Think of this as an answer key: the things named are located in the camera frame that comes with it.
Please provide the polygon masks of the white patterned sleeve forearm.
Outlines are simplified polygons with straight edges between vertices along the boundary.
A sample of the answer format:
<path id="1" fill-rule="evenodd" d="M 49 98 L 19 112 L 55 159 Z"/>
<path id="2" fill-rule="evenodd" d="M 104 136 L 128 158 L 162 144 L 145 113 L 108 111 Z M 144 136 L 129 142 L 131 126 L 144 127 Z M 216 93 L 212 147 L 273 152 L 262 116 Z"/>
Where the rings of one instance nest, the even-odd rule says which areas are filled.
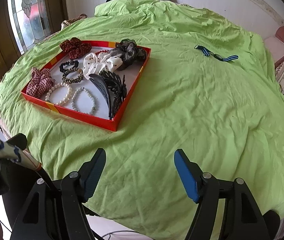
<path id="1" fill-rule="evenodd" d="M 3 142 L 1 140 L 0 159 L 10 159 L 12 162 L 34 171 L 39 171 L 42 168 L 42 164 L 33 156 L 24 152 L 19 147 L 12 146 L 9 143 Z"/>

